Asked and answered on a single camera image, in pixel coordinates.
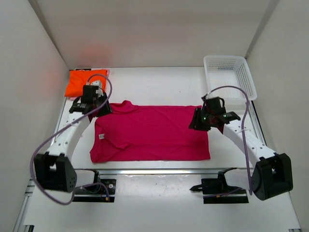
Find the magenta t-shirt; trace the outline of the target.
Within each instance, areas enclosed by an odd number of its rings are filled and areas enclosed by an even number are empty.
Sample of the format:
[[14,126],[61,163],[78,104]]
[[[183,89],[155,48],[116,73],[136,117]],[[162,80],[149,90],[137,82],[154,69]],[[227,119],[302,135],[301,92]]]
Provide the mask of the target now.
[[195,106],[111,104],[95,121],[93,163],[109,161],[200,161],[211,158],[208,134],[189,128]]

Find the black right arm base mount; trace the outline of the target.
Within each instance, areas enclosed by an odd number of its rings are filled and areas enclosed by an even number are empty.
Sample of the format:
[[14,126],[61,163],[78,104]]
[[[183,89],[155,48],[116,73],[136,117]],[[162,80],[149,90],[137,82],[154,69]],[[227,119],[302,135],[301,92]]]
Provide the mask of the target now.
[[202,192],[204,204],[241,204],[249,203],[246,190],[240,187],[228,186],[224,177],[229,168],[219,171],[217,178],[203,178],[201,184],[192,186],[191,192]]

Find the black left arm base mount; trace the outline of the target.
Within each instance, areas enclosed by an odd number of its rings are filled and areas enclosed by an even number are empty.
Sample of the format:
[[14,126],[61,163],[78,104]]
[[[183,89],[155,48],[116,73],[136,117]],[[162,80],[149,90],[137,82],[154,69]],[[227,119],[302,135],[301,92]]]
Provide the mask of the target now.
[[101,182],[102,185],[95,185],[78,189],[75,192],[73,202],[78,203],[113,203],[116,192],[116,176],[102,174],[100,171],[95,171],[94,181]]

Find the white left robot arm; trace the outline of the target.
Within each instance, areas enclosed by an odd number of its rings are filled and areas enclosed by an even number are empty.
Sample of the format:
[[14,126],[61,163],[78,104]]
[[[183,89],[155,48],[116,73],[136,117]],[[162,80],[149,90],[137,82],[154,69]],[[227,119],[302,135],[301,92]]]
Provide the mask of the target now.
[[43,189],[71,193],[76,187],[93,184],[98,174],[93,170],[75,170],[73,152],[92,119],[110,114],[112,109],[102,83],[95,81],[83,86],[83,93],[69,109],[65,130],[56,135],[54,143],[34,157],[35,175]]

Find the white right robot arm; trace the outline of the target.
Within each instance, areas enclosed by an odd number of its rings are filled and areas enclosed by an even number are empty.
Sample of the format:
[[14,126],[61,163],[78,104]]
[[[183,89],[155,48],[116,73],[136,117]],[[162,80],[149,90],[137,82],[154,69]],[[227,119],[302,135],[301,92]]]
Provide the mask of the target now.
[[277,153],[258,140],[244,126],[243,117],[227,112],[224,99],[202,97],[203,104],[194,111],[190,129],[210,131],[217,128],[245,155],[246,169],[236,167],[219,171],[211,186],[217,196],[235,189],[250,190],[260,200],[289,192],[293,189],[292,163],[285,153]]

